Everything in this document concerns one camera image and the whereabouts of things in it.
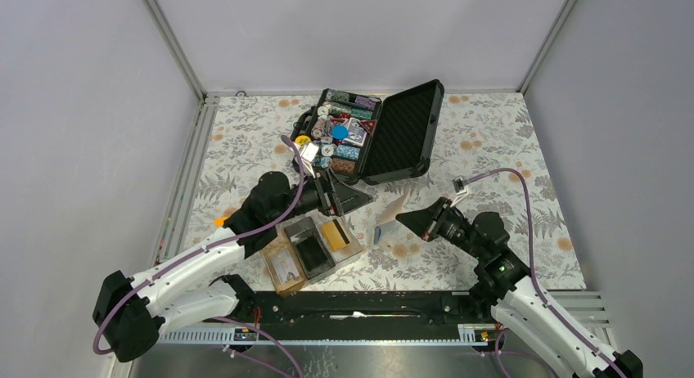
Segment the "gold magnetic stripe cards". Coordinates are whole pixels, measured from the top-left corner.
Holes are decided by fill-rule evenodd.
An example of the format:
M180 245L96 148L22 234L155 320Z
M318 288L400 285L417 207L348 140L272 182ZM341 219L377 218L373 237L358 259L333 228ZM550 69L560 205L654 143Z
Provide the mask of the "gold magnetic stripe cards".
M347 235L345 227L339 218L326 221L320 226L319 230L321 231L327 246L333 252L342 250L350 244L350 239Z

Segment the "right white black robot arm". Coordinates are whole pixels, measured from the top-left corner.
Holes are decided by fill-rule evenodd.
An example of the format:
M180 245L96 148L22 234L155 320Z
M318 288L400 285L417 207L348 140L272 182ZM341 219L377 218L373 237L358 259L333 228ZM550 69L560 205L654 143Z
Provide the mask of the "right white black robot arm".
M476 259L478 278L469 309L480 322L493 319L520 337L559 377L642 377L641 359L598 339L532 277L508 246L500 215L483 212L469 221L451 200L396 215L424 241L439 238Z

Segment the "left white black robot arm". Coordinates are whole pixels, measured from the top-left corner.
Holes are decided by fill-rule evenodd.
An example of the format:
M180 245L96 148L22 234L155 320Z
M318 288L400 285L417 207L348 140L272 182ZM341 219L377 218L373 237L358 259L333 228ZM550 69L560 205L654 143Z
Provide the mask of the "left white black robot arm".
M248 294L226 281L202 291L192 286L261 251L285 220L314 210L341 216L372 201L371 195L328 173L301 178L294 186L282 172L263 174L240 209L193 248L131 277L116 271L103 280L92 313L97 325L94 353L112 353L119 362L130 362L161 336L194 322L218 316L245 321L254 310Z

